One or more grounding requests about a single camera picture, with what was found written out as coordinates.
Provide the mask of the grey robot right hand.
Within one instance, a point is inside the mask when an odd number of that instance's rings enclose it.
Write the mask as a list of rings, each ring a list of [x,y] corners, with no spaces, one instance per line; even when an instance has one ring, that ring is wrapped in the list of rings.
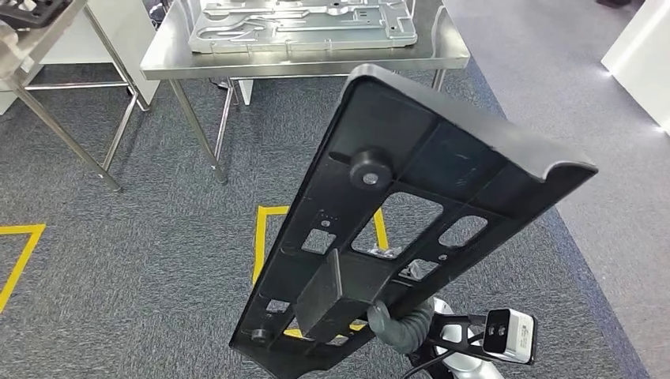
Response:
[[[421,302],[413,311],[393,319],[386,304],[378,299],[367,309],[370,329],[396,352],[408,355],[416,351],[427,338],[435,310],[433,297]]]

